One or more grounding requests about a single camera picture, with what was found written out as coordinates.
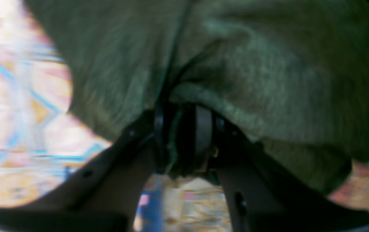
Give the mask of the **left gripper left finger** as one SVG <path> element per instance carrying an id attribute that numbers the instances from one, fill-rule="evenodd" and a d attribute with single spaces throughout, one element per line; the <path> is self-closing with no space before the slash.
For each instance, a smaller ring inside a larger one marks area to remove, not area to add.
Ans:
<path id="1" fill-rule="evenodd" d="M 115 144 L 31 203 L 0 208 L 3 232 L 132 232 L 143 188 L 157 169 L 163 115 L 146 111 Z"/>

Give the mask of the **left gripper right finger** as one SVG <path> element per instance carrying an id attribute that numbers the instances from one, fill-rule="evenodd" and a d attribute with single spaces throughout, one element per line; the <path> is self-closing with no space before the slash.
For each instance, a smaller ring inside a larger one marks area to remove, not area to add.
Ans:
<path id="1" fill-rule="evenodd" d="M 196 156 L 224 191 L 234 232 L 369 232 L 369 212 L 308 188 L 234 125 L 196 107 Z"/>

